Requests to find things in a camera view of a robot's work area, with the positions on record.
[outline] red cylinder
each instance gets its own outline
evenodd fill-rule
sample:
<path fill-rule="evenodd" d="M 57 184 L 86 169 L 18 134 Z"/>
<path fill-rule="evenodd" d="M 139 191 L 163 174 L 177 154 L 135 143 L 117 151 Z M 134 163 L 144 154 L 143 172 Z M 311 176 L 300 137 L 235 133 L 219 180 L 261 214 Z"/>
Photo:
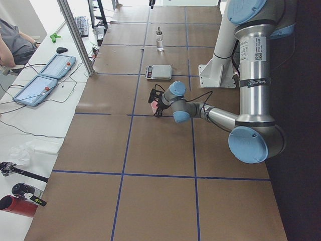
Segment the red cylinder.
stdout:
<path fill-rule="evenodd" d="M 10 195 L 5 196 L 0 200 L 0 210 L 27 217 L 34 217 L 37 207 L 38 206 L 33 203 Z"/>

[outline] qr code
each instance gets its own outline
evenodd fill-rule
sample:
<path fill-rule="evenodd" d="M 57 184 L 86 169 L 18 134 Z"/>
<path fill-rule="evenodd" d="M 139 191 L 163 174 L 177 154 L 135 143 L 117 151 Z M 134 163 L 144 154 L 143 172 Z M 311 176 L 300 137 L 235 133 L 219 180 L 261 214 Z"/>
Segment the qr code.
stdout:
<path fill-rule="evenodd" d="M 263 60 L 263 54 L 262 53 L 255 54 L 255 60 Z"/>

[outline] clear spray bottle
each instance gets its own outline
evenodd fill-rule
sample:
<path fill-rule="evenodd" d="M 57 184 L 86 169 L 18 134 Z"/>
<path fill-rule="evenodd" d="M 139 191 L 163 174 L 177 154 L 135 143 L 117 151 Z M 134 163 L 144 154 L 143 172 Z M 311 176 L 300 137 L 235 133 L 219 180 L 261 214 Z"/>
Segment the clear spray bottle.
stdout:
<path fill-rule="evenodd" d="M 158 51 L 164 50 L 164 44 L 163 44 L 163 32 L 160 30 L 160 27 L 158 27 L 156 31 L 156 46 Z"/>

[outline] dark background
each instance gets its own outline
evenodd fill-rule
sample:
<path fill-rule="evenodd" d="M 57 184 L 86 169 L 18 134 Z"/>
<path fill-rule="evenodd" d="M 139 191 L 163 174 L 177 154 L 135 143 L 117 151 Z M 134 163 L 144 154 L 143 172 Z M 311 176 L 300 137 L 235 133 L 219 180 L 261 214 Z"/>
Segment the dark background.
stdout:
<path fill-rule="evenodd" d="M 287 147 L 266 166 L 289 241 L 321 240 L 320 16 L 319 1 L 298 1 L 294 36 L 271 41 L 270 110 Z"/>

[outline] pink object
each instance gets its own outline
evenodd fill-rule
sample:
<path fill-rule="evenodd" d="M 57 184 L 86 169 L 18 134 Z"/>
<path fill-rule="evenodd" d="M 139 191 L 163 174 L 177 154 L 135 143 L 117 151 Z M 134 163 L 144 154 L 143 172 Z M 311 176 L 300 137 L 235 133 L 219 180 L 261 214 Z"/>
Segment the pink object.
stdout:
<path fill-rule="evenodd" d="M 151 105 L 152 113 L 155 114 L 157 110 L 157 101 L 154 100 L 150 105 Z"/>
<path fill-rule="evenodd" d="M 10 195 L 5 196 L 0 200 L 0 210 L 27 217 L 34 217 L 37 207 L 38 206 L 33 203 Z"/>

